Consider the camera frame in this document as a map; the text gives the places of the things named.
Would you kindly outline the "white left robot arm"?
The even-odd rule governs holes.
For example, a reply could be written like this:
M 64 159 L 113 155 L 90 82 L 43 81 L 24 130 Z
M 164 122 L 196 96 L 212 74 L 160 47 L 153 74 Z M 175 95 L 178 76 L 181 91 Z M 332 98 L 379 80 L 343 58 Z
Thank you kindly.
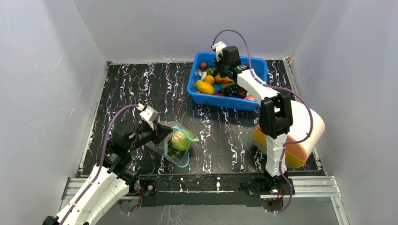
M 128 169 L 130 151 L 147 143 L 161 143 L 173 132 L 172 127 L 166 122 L 155 122 L 153 127 L 142 123 L 124 135 L 114 133 L 106 144 L 103 164 L 96 164 L 72 200 L 43 224 L 94 225 L 121 197 L 138 193 L 140 182 Z

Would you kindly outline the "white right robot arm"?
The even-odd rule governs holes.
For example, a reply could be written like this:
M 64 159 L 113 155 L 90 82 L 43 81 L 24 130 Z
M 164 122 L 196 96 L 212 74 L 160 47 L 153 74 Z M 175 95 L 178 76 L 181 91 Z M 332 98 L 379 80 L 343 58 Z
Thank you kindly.
M 250 62 L 243 64 L 237 47 L 219 42 L 211 48 L 216 53 L 214 63 L 219 75 L 233 80 L 259 103 L 259 126 L 267 144 L 266 171 L 271 176 L 264 181 L 264 187 L 268 193 L 277 194 L 283 188 L 283 182 L 277 176 L 286 171 L 283 145 L 293 124 L 290 98 L 282 96 L 260 79 Z

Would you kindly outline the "green toy cabbage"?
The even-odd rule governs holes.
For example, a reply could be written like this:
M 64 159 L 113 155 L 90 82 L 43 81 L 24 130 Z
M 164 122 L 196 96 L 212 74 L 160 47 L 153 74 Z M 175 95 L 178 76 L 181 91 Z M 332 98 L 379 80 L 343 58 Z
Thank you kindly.
M 174 148 L 178 151 L 186 151 L 191 143 L 191 139 L 194 139 L 196 136 L 191 131 L 183 129 L 182 131 L 177 130 L 168 142 L 169 148 Z

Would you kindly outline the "yellow toy banana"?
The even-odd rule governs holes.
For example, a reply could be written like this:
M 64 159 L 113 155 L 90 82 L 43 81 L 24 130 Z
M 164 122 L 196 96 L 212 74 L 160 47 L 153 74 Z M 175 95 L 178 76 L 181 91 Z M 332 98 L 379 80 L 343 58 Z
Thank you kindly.
M 228 77 L 221 77 L 220 75 L 216 75 L 214 77 L 215 79 L 215 83 L 217 84 L 222 84 L 223 81 L 233 81 L 232 79 L 228 78 Z

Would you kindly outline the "clear zip top bag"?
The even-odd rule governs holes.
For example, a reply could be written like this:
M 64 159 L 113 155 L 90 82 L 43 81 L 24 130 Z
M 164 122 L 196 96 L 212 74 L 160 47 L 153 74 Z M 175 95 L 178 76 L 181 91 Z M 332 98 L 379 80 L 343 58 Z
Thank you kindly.
M 176 166 L 185 168 L 190 161 L 190 148 L 199 142 L 198 136 L 178 121 L 160 122 L 158 131 L 159 139 L 150 141 L 145 146 Z

